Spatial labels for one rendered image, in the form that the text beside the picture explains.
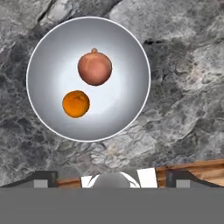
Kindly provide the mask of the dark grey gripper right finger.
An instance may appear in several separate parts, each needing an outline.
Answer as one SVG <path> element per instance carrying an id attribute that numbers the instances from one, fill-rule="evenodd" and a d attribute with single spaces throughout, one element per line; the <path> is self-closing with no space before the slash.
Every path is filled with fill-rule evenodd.
<path id="1" fill-rule="evenodd" d="M 170 188 L 221 188 L 221 185 L 201 180 L 189 171 L 170 170 L 165 173 L 165 176 L 165 186 Z"/>

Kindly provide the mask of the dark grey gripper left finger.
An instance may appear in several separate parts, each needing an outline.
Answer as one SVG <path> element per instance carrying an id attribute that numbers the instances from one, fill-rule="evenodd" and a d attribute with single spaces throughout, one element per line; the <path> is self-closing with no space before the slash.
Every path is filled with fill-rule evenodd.
<path id="1" fill-rule="evenodd" d="M 58 186 L 56 171 L 35 171 L 27 178 L 3 185 L 3 188 L 54 188 Z"/>

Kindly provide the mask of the orange tangerine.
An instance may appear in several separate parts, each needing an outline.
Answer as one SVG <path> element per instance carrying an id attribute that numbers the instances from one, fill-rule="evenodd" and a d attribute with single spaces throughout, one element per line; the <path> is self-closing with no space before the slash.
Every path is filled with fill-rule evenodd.
<path id="1" fill-rule="evenodd" d="M 62 108 L 72 118 L 84 116 L 90 107 L 88 96 L 80 90 L 67 93 L 62 100 Z"/>

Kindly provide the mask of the brown onion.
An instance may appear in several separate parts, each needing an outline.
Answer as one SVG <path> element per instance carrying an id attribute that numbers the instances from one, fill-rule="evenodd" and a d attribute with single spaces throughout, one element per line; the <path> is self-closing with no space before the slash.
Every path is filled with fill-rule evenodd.
<path id="1" fill-rule="evenodd" d="M 102 85 L 112 73 L 111 60 L 96 48 L 81 56 L 77 67 L 80 77 L 92 86 Z"/>

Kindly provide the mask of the white and grey round object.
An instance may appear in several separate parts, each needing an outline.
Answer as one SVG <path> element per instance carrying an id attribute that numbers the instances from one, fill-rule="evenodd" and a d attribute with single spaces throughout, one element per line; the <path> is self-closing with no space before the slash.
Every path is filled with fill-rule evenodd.
<path id="1" fill-rule="evenodd" d="M 82 188 L 158 188 L 154 168 L 85 176 L 80 183 Z"/>

